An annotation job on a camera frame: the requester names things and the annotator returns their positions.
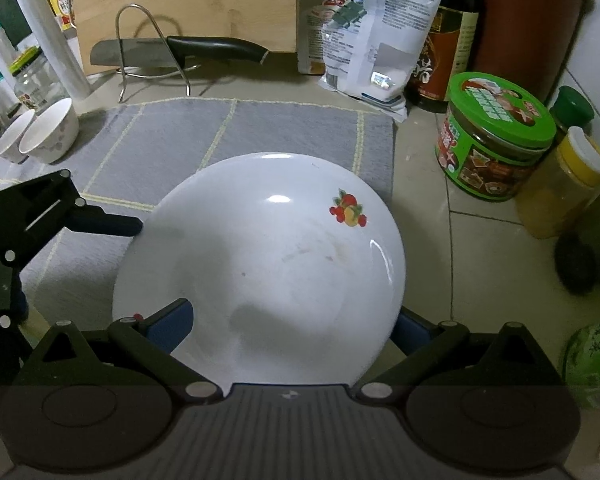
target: bottle label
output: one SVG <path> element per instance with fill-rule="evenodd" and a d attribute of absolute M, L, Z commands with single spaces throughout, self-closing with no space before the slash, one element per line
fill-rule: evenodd
<path fill-rule="evenodd" d="M 449 111 L 438 136 L 436 157 L 458 186 L 493 201 L 515 195 L 535 169 L 533 162 L 505 158 L 478 143 Z"/>
<path fill-rule="evenodd" d="M 19 101 L 29 110 L 40 110 L 46 105 L 46 96 L 40 88 L 35 88 L 30 93 L 17 93 Z"/>
<path fill-rule="evenodd" d="M 477 23 L 477 12 L 438 8 L 410 80 L 421 96 L 447 100 L 449 79 L 466 70 Z"/>
<path fill-rule="evenodd" d="M 51 7 L 53 7 L 53 10 L 56 14 L 56 16 L 58 18 L 60 18 L 60 28 L 62 30 L 67 30 L 69 28 L 71 28 L 71 21 L 70 18 L 72 18 L 72 7 L 71 7 L 71 0 L 49 0 L 51 2 Z"/>

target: sauce bottle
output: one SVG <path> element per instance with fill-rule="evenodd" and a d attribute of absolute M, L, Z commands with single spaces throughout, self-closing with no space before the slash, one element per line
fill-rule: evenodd
<path fill-rule="evenodd" d="M 406 97 L 429 112 L 446 111 L 451 76 L 465 72 L 478 22 L 478 0 L 442 0 L 420 59 L 406 88 Z"/>

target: screw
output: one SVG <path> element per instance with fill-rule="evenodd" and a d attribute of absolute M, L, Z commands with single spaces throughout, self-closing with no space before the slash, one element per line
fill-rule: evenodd
<path fill-rule="evenodd" d="M 188 384 L 184 389 L 185 393 L 189 397 L 195 397 L 197 399 L 206 399 L 216 393 L 218 387 L 208 381 L 198 381 L 197 383 Z"/>
<path fill-rule="evenodd" d="M 369 399 L 386 399 L 394 392 L 394 390 L 388 384 L 367 383 L 362 386 L 360 392 Z"/>

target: plastic bag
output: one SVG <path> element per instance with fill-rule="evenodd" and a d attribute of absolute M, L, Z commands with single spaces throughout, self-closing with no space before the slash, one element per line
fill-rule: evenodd
<path fill-rule="evenodd" d="M 326 73 L 320 84 L 403 121 L 404 86 L 440 0 L 345 1 L 322 28 Z"/>
<path fill-rule="evenodd" d="M 302 9 L 298 19 L 298 72 L 324 74 L 322 26 L 331 21 L 343 0 L 323 0 L 320 5 Z"/>

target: white cap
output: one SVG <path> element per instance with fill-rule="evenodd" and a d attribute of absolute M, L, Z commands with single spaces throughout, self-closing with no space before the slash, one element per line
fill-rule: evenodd
<path fill-rule="evenodd" d="M 600 174 L 600 154 L 593 147 L 584 131 L 579 126 L 568 129 L 568 139 L 573 151 L 578 158 L 587 165 L 591 171 Z"/>

